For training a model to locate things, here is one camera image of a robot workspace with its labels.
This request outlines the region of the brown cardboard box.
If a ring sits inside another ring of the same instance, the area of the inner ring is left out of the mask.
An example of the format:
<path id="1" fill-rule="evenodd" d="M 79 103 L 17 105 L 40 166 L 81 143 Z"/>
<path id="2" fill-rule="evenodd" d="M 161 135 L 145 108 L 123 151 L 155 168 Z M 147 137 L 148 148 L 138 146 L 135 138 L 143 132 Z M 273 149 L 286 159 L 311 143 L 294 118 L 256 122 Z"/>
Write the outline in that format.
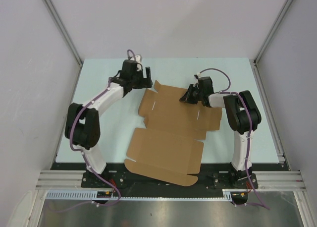
<path id="1" fill-rule="evenodd" d="M 181 102 L 186 89 L 162 85 L 147 89 L 138 115 L 145 128 L 135 128 L 125 167 L 132 173 L 191 186 L 198 181 L 208 131 L 218 131 L 221 108 Z"/>

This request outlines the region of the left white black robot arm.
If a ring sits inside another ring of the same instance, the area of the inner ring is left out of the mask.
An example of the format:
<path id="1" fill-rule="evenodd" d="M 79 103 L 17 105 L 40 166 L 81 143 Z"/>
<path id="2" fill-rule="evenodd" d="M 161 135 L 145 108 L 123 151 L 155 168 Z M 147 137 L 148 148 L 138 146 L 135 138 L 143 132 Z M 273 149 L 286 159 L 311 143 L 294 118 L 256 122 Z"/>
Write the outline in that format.
<path id="1" fill-rule="evenodd" d="M 72 103 L 68 107 L 64 135 L 71 150 L 80 152 L 88 171 L 94 173 L 92 181 L 98 187 L 109 183 L 109 174 L 104 172 L 106 161 L 98 142 L 101 136 L 100 117 L 115 102 L 134 89 L 151 88 L 151 69 L 143 67 L 142 56 L 129 56 L 122 69 L 108 79 L 106 88 L 83 104 Z"/>

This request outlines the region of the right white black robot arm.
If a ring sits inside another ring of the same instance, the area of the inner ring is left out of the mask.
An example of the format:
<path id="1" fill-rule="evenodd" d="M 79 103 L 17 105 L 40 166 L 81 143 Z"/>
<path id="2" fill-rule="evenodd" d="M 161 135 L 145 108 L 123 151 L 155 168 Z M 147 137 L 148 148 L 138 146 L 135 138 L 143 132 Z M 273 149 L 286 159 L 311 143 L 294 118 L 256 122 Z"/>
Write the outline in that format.
<path id="1" fill-rule="evenodd" d="M 179 101 L 188 104 L 201 102 L 209 108 L 225 109 L 230 128 L 234 132 L 234 152 L 229 169 L 229 184 L 240 188 L 252 174 L 250 160 L 251 142 L 254 132 L 262 121 L 261 113 L 249 90 L 236 92 L 214 92 L 210 77 L 195 76 Z"/>

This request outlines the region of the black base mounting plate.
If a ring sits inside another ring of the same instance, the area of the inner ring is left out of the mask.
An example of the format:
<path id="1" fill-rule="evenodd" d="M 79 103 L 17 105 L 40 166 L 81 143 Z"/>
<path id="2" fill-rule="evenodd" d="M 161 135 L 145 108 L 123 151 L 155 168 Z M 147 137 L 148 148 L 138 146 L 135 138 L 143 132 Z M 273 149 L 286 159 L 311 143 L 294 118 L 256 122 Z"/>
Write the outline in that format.
<path id="1" fill-rule="evenodd" d="M 86 169 L 84 163 L 53 163 L 52 170 L 83 170 L 81 186 L 84 188 L 109 187 L 102 180 Z M 229 164 L 201 164 L 200 172 L 196 175 L 199 184 L 203 180 L 211 180 L 217 173 L 228 173 Z M 253 164 L 252 171 L 289 171 L 287 164 Z M 167 182 L 155 178 L 135 174 L 125 167 L 123 163 L 110 163 L 106 166 L 101 176 L 107 180 L 113 180 L 118 188 L 126 188 L 135 183 L 141 184 L 167 184 Z"/>

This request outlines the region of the right aluminium side rail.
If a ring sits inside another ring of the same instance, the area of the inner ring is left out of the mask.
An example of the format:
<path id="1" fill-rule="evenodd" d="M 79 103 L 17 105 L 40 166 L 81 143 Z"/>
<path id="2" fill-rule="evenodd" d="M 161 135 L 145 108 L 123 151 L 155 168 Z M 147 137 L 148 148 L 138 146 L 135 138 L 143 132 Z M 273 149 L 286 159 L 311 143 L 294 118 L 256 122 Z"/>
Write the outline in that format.
<path id="1" fill-rule="evenodd" d="M 270 107 L 270 104 L 269 104 L 269 101 L 268 101 L 268 98 L 267 98 L 267 95 L 266 95 L 266 92 L 264 89 L 264 84 L 263 84 L 263 81 L 261 79 L 259 69 L 257 67 L 257 64 L 252 59 L 250 60 L 250 65 L 251 65 L 252 72 L 253 72 L 257 87 L 258 87 L 258 91 L 259 91 L 259 94 L 261 97 L 263 107 L 264 107 L 265 116 L 266 116 L 266 119 L 268 121 L 268 125 L 269 125 L 270 132 L 271 132 L 271 135 L 273 138 L 273 142 L 275 145 L 275 149 L 277 152 L 279 162 L 281 164 L 287 163 L 287 158 L 286 158 L 286 155 L 284 152 L 282 142 L 280 140 L 280 135 L 279 135 L 277 127 L 276 127 L 276 123 L 275 123 L 273 113 L 272 113 L 272 110 L 271 110 L 271 107 Z"/>

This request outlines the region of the left aluminium corner post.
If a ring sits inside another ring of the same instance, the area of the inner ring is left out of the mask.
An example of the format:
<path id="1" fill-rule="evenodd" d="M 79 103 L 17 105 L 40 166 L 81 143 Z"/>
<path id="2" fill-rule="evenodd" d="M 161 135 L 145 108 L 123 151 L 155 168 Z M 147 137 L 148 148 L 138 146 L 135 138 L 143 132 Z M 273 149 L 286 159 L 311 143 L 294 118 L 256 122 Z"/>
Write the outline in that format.
<path id="1" fill-rule="evenodd" d="M 71 36 L 68 33 L 68 30 L 66 29 L 66 27 L 63 23 L 63 20 L 60 16 L 56 6 L 54 5 L 53 0 L 42 0 L 42 1 L 44 3 L 45 7 L 47 8 L 47 11 L 49 12 L 53 22 L 55 23 L 58 31 L 60 32 L 64 42 L 66 43 L 67 47 L 71 51 L 72 56 L 76 60 L 79 67 L 82 68 L 83 60 L 82 60 L 78 50 L 76 49 L 75 44 L 74 44 L 73 40 L 71 39 Z"/>

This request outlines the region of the aluminium corner post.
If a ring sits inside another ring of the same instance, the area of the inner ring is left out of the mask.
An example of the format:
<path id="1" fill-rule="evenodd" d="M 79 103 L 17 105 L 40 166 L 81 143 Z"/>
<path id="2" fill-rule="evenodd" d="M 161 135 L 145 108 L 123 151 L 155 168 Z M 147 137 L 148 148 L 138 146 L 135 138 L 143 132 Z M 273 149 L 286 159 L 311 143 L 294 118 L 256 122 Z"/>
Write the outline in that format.
<path id="1" fill-rule="evenodd" d="M 253 63 L 257 65 L 261 58 L 263 57 L 264 53 L 266 52 L 267 48 L 269 47 L 270 43 L 272 42 L 275 34 L 277 33 L 277 30 L 281 26 L 283 20 L 285 19 L 288 11 L 290 10 L 290 7 L 292 6 L 293 2 L 295 0 L 285 0 L 285 2 L 282 5 L 282 8 L 280 9 L 276 19 L 274 20 L 267 36 L 265 37 L 259 51 L 257 52 L 255 58 L 253 59 Z"/>
<path id="2" fill-rule="evenodd" d="M 44 3 L 45 7 L 47 8 L 47 11 L 49 12 L 53 22 L 55 23 L 58 31 L 60 32 L 64 42 L 66 43 L 67 47 L 71 51 L 72 56 L 76 60 L 79 67 L 82 68 L 83 60 L 82 60 L 78 50 L 76 49 L 75 44 L 74 44 L 73 40 L 71 39 L 71 36 L 68 33 L 68 30 L 66 29 L 66 27 L 63 23 L 63 20 L 60 16 L 56 6 L 54 5 L 53 0 L 42 0 L 42 1 Z"/>

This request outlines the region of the right aluminium corner post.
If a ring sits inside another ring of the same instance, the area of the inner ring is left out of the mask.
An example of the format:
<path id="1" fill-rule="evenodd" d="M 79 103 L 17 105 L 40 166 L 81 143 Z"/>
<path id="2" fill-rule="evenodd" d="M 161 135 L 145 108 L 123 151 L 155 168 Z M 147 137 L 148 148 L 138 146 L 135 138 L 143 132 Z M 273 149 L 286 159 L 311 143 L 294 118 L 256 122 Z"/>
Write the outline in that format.
<path id="1" fill-rule="evenodd" d="M 292 6 L 293 2 L 295 0 L 285 0 L 285 2 L 282 5 L 282 8 L 280 9 L 276 19 L 274 20 L 267 36 L 265 37 L 259 51 L 257 52 L 255 58 L 253 59 L 253 63 L 257 65 L 261 58 L 263 57 L 264 53 L 266 52 L 267 48 L 269 47 L 270 43 L 272 42 L 275 34 L 277 33 L 277 30 L 281 26 L 283 20 L 285 19 L 288 11 L 290 10 L 290 7 Z"/>

